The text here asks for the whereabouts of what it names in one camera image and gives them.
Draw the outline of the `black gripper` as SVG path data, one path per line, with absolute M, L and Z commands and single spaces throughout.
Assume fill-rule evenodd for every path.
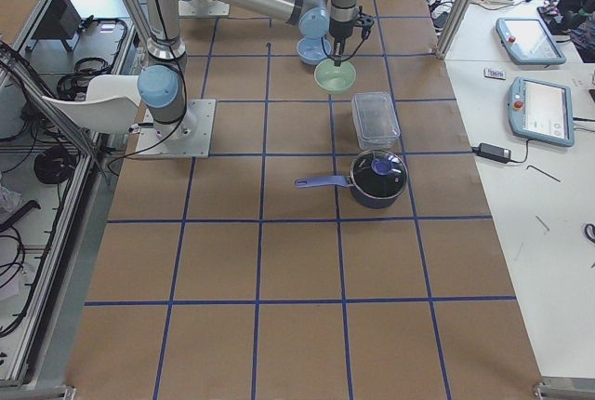
M 333 37 L 331 61 L 334 66 L 340 67 L 343 63 L 342 56 L 345 52 L 347 40 L 352 36 L 352 22 L 330 20 L 329 33 Z

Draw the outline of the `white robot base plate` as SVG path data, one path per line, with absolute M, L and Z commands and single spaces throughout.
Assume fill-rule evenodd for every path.
M 215 100 L 188 100 L 187 113 L 174 131 L 176 124 L 166 126 L 155 123 L 152 113 L 146 109 L 143 122 L 152 123 L 152 126 L 140 129 L 134 158 L 207 158 L 215 111 Z

